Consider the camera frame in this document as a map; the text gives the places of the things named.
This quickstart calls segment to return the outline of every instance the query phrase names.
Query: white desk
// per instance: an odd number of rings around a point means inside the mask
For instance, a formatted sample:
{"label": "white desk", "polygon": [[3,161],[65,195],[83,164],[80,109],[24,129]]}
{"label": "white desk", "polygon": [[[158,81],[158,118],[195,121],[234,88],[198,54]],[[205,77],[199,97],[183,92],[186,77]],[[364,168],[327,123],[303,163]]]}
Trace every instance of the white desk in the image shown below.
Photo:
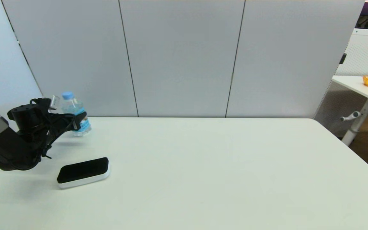
{"label": "white desk", "polygon": [[364,120],[368,115],[368,86],[365,86],[363,84],[363,79],[360,76],[333,76],[332,80],[335,83],[345,86],[346,88],[367,97],[367,101],[360,111],[362,113],[362,116],[357,118],[355,122],[353,122],[352,126],[346,132],[345,136],[342,139],[343,143],[349,146],[356,137],[360,127],[362,126]]}
{"label": "white desk", "polygon": [[[0,229],[368,229],[368,165],[313,120],[90,119],[52,160],[0,170]],[[103,156],[108,179],[58,189]]]}

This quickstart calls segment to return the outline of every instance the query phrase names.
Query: bottle label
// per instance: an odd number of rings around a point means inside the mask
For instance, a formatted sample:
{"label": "bottle label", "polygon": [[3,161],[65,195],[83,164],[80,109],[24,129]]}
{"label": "bottle label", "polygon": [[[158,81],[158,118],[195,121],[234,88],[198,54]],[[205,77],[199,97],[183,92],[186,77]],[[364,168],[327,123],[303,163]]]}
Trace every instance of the bottle label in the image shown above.
{"label": "bottle label", "polygon": [[[77,112],[75,113],[75,115],[79,115],[79,114],[81,114],[82,112],[85,112],[85,108],[81,108],[79,111],[77,111]],[[86,117],[85,117],[85,118],[83,118],[83,120],[80,122],[80,129],[79,129],[79,130],[76,130],[76,131],[74,131],[74,132],[77,132],[77,133],[79,133],[79,132],[83,132],[83,131],[85,131],[86,129],[88,129],[88,128],[89,128],[89,126],[90,126],[90,123],[89,123],[89,120],[88,120],[88,116],[86,115]]]}

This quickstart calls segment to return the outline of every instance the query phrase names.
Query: gray partition wall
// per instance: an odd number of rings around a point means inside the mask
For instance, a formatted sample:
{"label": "gray partition wall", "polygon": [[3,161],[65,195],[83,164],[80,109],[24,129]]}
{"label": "gray partition wall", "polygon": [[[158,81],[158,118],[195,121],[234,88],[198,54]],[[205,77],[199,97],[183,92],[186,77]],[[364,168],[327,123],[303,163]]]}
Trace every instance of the gray partition wall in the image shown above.
{"label": "gray partition wall", "polygon": [[139,116],[225,117],[244,0],[121,0]]}
{"label": "gray partition wall", "polygon": [[73,91],[90,116],[137,116],[117,0],[3,0],[45,96]]}
{"label": "gray partition wall", "polygon": [[247,0],[227,117],[312,118],[364,0]]}
{"label": "gray partition wall", "polygon": [[42,93],[91,116],[312,118],[363,1],[3,3]]}

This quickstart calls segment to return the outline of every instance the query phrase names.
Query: plastic bottle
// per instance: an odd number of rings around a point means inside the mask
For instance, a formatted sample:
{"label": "plastic bottle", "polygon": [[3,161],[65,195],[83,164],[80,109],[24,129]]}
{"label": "plastic bottle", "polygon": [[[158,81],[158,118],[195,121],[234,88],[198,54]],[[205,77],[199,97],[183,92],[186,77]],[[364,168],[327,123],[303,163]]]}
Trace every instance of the plastic bottle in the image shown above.
{"label": "plastic bottle", "polygon": [[[75,98],[72,92],[64,92],[62,93],[62,97],[64,99],[62,104],[62,111],[64,113],[73,113],[75,115],[81,114],[85,112],[85,108],[83,107],[83,103]],[[92,130],[90,126],[88,116],[83,118],[80,122],[80,129],[77,131],[73,131],[73,135],[75,137],[82,137],[88,134]]]}

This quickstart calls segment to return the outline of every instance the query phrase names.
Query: desk leg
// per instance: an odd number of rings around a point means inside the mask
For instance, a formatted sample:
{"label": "desk leg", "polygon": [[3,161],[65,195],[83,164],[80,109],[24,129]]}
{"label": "desk leg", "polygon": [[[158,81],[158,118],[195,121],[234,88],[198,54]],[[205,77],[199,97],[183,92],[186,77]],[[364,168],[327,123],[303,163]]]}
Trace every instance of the desk leg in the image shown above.
{"label": "desk leg", "polygon": [[341,140],[347,146],[349,146],[352,143],[353,139],[356,137],[360,127],[362,126],[364,120],[368,115],[368,99],[360,112],[362,113],[362,115],[359,118],[355,119],[355,122],[353,122],[352,126],[350,127],[349,130],[347,130],[346,134]]}

